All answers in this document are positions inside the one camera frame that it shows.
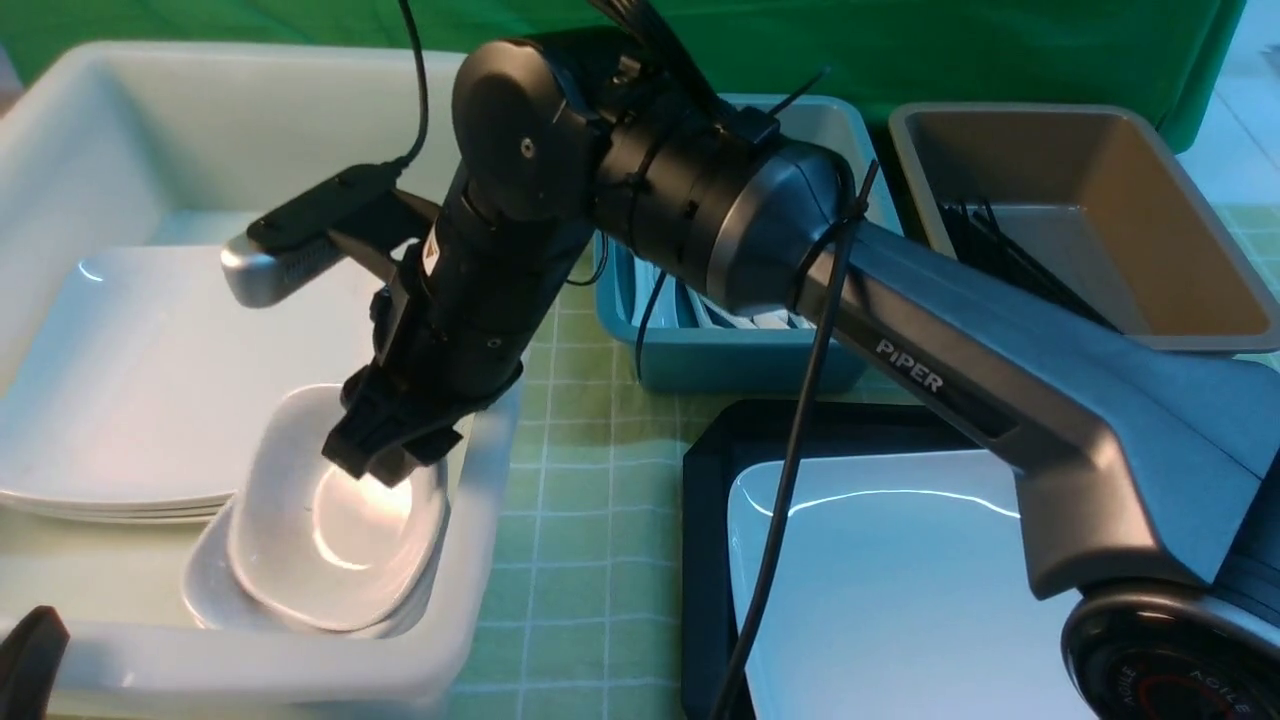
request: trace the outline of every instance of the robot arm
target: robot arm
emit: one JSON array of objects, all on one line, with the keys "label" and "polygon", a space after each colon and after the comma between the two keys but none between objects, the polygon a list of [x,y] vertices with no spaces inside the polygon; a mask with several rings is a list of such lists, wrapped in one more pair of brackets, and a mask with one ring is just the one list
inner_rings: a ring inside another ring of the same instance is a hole
[{"label": "robot arm", "polygon": [[[344,387],[325,456],[402,479],[518,378],[520,356],[599,229],[735,311],[815,320],[832,254],[815,243],[852,186],[845,160],[758,110],[700,110],[616,29],[481,46],[460,69],[462,164],[438,209],[353,168],[228,246],[247,305],[355,258],[388,282],[374,360]],[[1172,356],[869,222],[837,337],[1020,474],[1033,592],[1117,578],[1207,585],[1277,448],[1280,375]],[[390,249],[421,238],[393,261]],[[429,273],[424,243],[438,249]]]}]

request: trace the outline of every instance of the utensil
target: utensil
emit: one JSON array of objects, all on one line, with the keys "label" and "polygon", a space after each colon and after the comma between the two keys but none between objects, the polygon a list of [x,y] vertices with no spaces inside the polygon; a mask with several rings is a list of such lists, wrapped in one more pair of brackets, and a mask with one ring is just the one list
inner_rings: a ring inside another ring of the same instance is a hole
[{"label": "utensil", "polygon": [[72,270],[0,402],[0,502],[221,503],[284,395],[367,361],[376,278],[340,263],[262,313],[219,252],[120,247]]},{"label": "utensil", "polygon": [[744,331],[758,329],[756,324],[753,323],[750,320],[750,318],[742,318],[740,315],[735,315],[735,314],[730,313],[728,310],[721,307],[719,305],[716,305],[714,302],[712,302],[710,300],[708,300],[705,297],[701,299],[701,304],[703,304],[703,306],[707,307],[707,310],[710,314],[713,314],[717,318],[724,320],[726,323],[728,323],[730,325],[732,325],[735,328],[744,329]]},{"label": "utensil", "polygon": [[699,328],[718,328],[716,320],[707,314],[707,305],[703,304],[703,296],[698,293],[694,288],[687,284],[681,283],[680,287],[685,288],[685,295],[689,296],[689,306],[694,309],[694,320],[698,323]]},{"label": "utensil", "polygon": [[765,331],[795,329],[791,325],[791,318],[786,310],[773,310],[771,313],[760,313],[758,315],[751,315],[751,323],[754,323],[755,327]]},{"label": "utensil", "polygon": [[291,393],[268,424],[232,512],[232,573],[274,612],[333,632],[387,619],[422,574],[445,505],[444,462],[396,488],[321,455],[339,386]]},{"label": "utensil", "polygon": [[[227,542],[230,536],[233,498],[201,533],[182,573],[182,600],[201,628],[211,630],[252,630],[279,633],[342,634],[349,638],[383,638],[413,625],[426,610],[435,582],[439,552],[408,597],[384,620],[351,633],[326,633],[305,623],[273,612],[239,585],[232,571]],[[444,525],[448,524],[445,511]]]},{"label": "utensil", "polygon": [[[644,260],[635,259],[631,264],[635,269],[635,305],[631,310],[631,324],[640,327],[644,319],[644,309],[649,305],[649,296],[653,295],[654,286],[658,284],[660,270]],[[667,278],[658,291],[658,300],[654,302],[653,314],[649,315],[649,328],[678,328],[680,313],[676,309],[676,279]]]}]

